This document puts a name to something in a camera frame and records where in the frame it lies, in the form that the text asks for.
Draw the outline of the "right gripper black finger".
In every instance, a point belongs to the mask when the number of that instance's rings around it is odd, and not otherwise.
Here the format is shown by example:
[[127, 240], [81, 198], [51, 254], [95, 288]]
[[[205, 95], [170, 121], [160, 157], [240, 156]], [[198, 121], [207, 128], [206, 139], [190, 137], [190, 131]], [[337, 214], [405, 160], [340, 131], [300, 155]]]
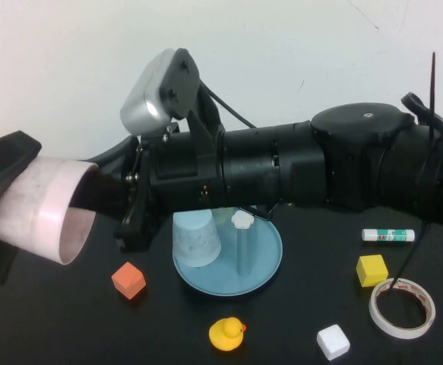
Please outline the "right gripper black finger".
[[127, 192], [119, 176], [90, 170], [81, 178], [70, 206], [122, 221], [128, 208]]
[[138, 138], [135, 136], [129, 136], [109, 150], [95, 157], [88, 158], [86, 161], [89, 163], [95, 163], [98, 167], [106, 167], [118, 159], [126, 157], [128, 152], [136, 151], [138, 145]]

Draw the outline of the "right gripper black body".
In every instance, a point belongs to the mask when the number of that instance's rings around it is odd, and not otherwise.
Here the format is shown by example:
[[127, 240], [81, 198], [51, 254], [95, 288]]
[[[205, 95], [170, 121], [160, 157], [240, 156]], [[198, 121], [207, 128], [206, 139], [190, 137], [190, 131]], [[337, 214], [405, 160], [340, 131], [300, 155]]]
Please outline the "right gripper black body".
[[145, 135], [131, 173], [137, 179], [114, 237], [123, 252], [149, 249], [174, 212], [219, 208], [226, 204], [223, 132], [195, 138], [175, 129], [164, 141], [159, 132]]

